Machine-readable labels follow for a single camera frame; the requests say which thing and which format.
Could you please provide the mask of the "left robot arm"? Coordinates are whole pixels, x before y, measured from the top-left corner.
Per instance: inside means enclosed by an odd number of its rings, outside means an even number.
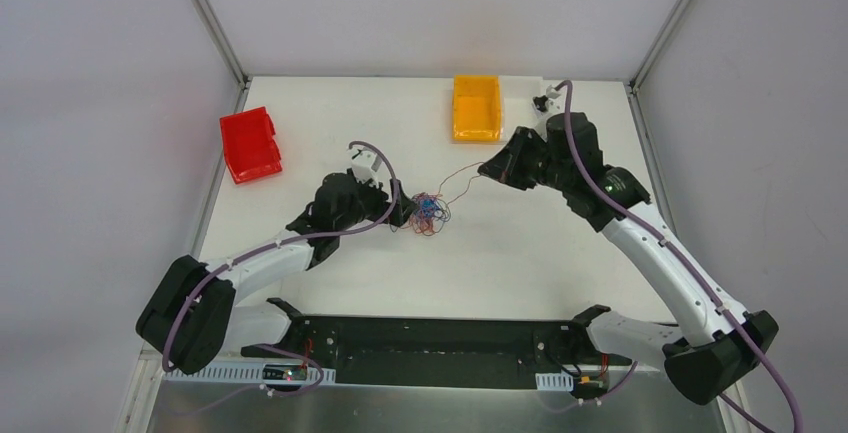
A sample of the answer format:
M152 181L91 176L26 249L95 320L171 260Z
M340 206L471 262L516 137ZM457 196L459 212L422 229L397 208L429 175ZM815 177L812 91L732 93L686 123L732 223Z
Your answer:
M359 181L352 171L327 175L314 199L276 237L243 253L202 262L175 259L142 310L136 333L162 355L165 371L193 374L223 350L268 344L297 355L305 331L281 308L246 306L252 294L304 273L334 254L344 236L404 225L418 210L392 179Z

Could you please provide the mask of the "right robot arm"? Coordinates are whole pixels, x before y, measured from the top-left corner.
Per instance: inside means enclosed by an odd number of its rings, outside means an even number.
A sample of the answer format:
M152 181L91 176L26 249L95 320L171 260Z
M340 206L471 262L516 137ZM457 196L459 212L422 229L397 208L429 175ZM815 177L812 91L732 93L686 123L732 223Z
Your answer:
M754 370L756 354L767 352L777 336L768 311L746 308L680 244L638 179L604 161L585 114L554 115L543 133L517 128L478 172L519 190L560 192L572 212L632 262L673 316L665 325L589 308L567 337L576 360L590 363L604 353L635 360L663 371L689 401L706 405Z

